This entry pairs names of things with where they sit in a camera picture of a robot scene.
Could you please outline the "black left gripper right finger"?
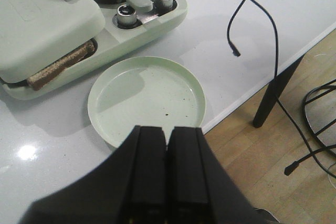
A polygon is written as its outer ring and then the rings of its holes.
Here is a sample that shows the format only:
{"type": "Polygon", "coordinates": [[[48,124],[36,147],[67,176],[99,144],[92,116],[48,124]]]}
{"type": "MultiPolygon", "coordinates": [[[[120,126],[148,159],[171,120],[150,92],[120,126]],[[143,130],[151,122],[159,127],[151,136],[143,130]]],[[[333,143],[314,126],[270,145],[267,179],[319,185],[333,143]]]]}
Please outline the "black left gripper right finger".
{"type": "Polygon", "coordinates": [[[169,223],[269,223],[224,171],[200,128],[175,127],[167,148],[169,223]]]}

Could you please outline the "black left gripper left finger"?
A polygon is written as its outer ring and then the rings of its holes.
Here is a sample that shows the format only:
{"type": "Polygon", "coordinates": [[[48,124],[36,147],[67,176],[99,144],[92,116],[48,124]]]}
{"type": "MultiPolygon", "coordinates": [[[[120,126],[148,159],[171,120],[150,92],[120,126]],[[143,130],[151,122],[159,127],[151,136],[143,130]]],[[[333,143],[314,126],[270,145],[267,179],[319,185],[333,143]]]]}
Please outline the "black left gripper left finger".
{"type": "Polygon", "coordinates": [[[103,163],[33,202],[24,223],[165,223],[166,142],[159,127],[135,126],[103,163]]]}

